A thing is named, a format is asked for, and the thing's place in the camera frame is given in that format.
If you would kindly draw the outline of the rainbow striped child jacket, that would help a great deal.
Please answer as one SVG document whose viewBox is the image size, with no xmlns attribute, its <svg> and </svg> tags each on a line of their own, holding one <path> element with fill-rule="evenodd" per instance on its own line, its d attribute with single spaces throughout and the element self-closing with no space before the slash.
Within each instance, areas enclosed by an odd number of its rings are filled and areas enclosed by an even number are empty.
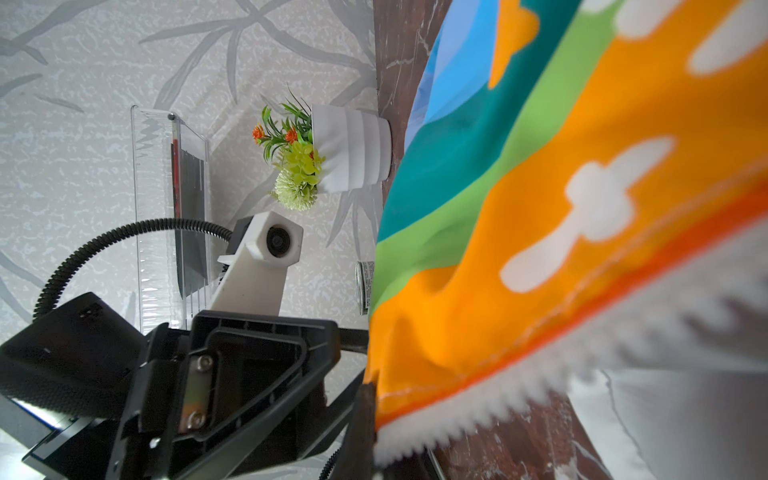
<svg viewBox="0 0 768 480">
<path fill-rule="evenodd" d="M 387 466 L 595 383 L 597 443 L 767 474 L 767 5 L 455 1 L 376 247 L 365 380 Z"/>
</svg>

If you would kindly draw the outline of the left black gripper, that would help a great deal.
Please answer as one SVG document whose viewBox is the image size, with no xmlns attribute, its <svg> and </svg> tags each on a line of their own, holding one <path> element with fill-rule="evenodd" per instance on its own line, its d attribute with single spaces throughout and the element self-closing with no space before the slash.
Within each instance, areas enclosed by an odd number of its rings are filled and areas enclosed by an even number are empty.
<svg viewBox="0 0 768 480">
<path fill-rule="evenodd" d="M 1 393 L 58 413 L 24 457 L 50 479 L 226 479 L 327 450 L 361 379 L 325 377 L 368 334 L 333 321 L 203 311 L 142 334 L 87 293 L 1 347 Z"/>
</svg>

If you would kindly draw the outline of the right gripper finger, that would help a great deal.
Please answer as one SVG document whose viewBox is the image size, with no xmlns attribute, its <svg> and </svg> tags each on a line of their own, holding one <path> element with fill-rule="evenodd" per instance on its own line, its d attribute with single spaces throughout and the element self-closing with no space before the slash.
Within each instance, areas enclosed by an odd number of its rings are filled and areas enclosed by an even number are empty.
<svg viewBox="0 0 768 480">
<path fill-rule="evenodd" d="M 376 385 L 362 384 L 335 465 L 335 478 L 368 480 L 374 473 Z"/>
</svg>

